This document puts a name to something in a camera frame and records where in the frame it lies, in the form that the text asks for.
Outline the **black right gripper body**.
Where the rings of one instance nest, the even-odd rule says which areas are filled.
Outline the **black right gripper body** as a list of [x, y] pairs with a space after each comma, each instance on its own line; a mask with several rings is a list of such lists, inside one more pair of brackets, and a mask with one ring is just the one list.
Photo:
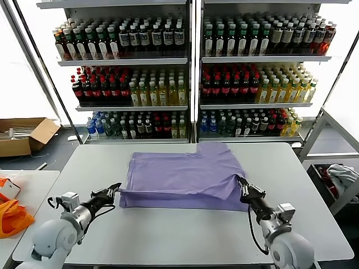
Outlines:
[[242, 203], [246, 203], [251, 206], [256, 214], [265, 213], [270, 211], [269, 204], [265, 201], [265, 194], [250, 193], [244, 200], [241, 200]]

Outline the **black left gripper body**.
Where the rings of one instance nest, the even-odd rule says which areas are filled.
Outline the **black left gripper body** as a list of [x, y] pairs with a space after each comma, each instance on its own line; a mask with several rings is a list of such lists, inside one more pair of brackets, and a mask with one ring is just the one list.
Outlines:
[[107, 195], [107, 192], [92, 192], [90, 199], [90, 206], [94, 211], [99, 211], [106, 205], [111, 204], [111, 198]]

